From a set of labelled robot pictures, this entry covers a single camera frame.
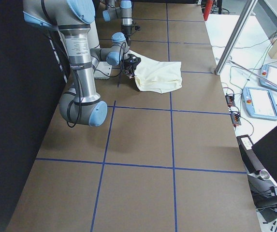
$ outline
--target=towel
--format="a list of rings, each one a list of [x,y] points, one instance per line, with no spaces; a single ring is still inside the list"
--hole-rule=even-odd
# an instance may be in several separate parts
[[[182,87],[181,62],[159,62],[131,51],[140,57],[135,70],[135,82],[140,91],[167,93]]]

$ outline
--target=red object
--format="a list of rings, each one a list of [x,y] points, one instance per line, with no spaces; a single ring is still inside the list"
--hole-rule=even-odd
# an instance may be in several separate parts
[[[204,20],[207,21],[211,7],[214,4],[214,0],[207,0],[205,10],[204,10]]]

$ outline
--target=blue tablet frame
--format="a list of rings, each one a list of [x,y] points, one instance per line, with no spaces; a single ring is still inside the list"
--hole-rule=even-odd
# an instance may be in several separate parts
[[[263,77],[263,78],[265,78],[265,79],[268,79],[268,70],[269,70],[269,67],[273,67],[273,68],[276,68],[276,69],[277,69],[276,66],[269,65],[269,64],[264,64],[264,65],[262,66],[262,68],[261,68],[261,74],[260,74],[261,77]],[[277,91],[277,87],[271,86],[270,84],[268,84],[268,83],[265,82],[264,80],[261,80],[261,79],[260,79],[260,84],[261,84],[261,86],[263,86],[263,87],[266,87],[266,88],[269,88],[269,89],[272,89],[272,90]]]
[[[250,89],[258,89],[258,90],[264,90],[264,91],[268,92],[269,100],[270,100],[270,103],[273,107],[275,116],[259,115],[259,114],[255,113],[255,110],[254,110],[254,107],[253,107],[253,102],[251,102],[251,103],[247,102],[247,100],[252,101],[252,98],[251,98],[251,95],[250,95]],[[273,97],[273,94],[272,94],[271,90],[265,89],[265,88],[245,87],[244,90],[243,90],[242,97],[243,97],[243,101],[244,101],[245,106],[246,106],[246,110],[247,110],[250,117],[277,121],[277,105],[276,105],[276,102],[275,102],[275,99]]]

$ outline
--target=white table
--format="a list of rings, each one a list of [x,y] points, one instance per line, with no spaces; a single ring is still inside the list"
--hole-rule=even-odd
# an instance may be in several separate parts
[[[238,15],[211,14],[208,18],[208,21],[206,22],[206,27],[211,45],[213,46],[213,53],[215,56],[216,63],[218,63],[219,58],[221,57],[224,51],[224,48],[219,47],[226,46],[228,39],[231,36],[231,33],[236,25],[238,17]],[[259,43],[261,44],[254,46],[252,48],[237,48],[250,47],[254,44]],[[235,45],[235,49],[231,54],[232,61],[248,69],[260,68],[263,65],[263,59],[267,52],[266,49],[269,46],[271,46],[271,43],[268,37],[266,36],[265,32],[263,31],[262,27],[260,26],[258,20],[255,16],[251,16]],[[277,60],[271,59],[267,54],[264,64],[269,62],[275,62],[272,65],[277,66]],[[228,87],[235,92],[235,94],[241,93],[241,89],[230,84],[230,69],[232,66],[233,65],[231,63],[227,63],[225,65],[225,68],[220,75],[221,81],[223,82],[222,85],[223,87],[226,87],[227,84]],[[250,73],[248,73],[247,71],[232,68],[231,82],[243,88],[249,76]],[[261,87],[259,85],[258,78],[253,75],[249,78],[249,81],[247,82],[246,86]],[[277,103],[277,92],[273,91],[273,96]],[[241,103],[240,98],[240,94],[235,96],[236,106],[240,109],[241,116],[250,121],[254,126],[254,133],[251,136],[251,139],[253,143],[256,143],[277,125],[277,121],[250,118],[245,110],[243,103]],[[252,126],[243,119],[241,119],[241,124],[241,126],[238,126],[236,128],[235,135],[250,135],[252,133]],[[260,221],[262,232],[270,232],[271,226],[273,226],[272,222],[269,224],[263,224],[262,222],[264,221],[264,219],[260,213],[258,213],[258,218]]]

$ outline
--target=black curtain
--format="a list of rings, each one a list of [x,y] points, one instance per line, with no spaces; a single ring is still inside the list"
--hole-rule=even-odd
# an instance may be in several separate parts
[[[29,175],[65,82],[50,42],[0,0],[0,231]]]

